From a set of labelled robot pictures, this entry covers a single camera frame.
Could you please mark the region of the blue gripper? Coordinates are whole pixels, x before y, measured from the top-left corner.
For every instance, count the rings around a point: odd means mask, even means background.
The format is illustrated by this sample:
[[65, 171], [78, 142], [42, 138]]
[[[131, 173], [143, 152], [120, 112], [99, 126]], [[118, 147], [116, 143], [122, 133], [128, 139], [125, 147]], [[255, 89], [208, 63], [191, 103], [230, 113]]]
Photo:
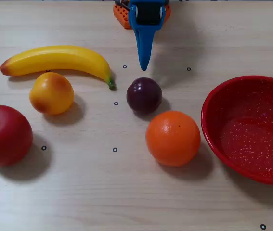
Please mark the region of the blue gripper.
[[148, 67], [154, 34], [163, 26], [166, 17], [164, 0], [131, 0], [128, 4], [128, 22], [132, 27], [137, 43], [140, 67]]

